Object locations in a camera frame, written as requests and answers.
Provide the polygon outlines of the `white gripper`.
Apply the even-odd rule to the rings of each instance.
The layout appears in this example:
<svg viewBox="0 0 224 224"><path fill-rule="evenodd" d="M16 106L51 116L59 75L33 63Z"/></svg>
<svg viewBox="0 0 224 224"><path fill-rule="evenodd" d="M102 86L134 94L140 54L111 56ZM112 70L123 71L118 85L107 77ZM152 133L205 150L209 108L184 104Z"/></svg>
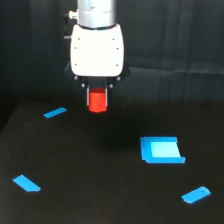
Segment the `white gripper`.
<svg viewBox="0 0 224 224"><path fill-rule="evenodd" d="M70 35L70 61L65 74L83 84L86 105L90 104L89 78L107 78L106 107L109 106L113 85L130 74L124 59L124 40L119 24L106 29L85 29L79 24Z"/></svg>

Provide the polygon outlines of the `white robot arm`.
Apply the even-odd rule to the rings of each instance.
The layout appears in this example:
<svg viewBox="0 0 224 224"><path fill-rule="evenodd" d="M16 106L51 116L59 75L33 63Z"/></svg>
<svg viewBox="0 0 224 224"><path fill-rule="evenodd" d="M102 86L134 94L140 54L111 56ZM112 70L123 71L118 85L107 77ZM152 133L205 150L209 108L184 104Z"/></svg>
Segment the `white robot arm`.
<svg viewBox="0 0 224 224"><path fill-rule="evenodd" d="M70 35L70 62L65 72L86 90L86 104L94 113L105 112L108 93L130 74L124 58L121 26L116 22L116 0L77 0L77 10L63 15L76 20Z"/></svg>

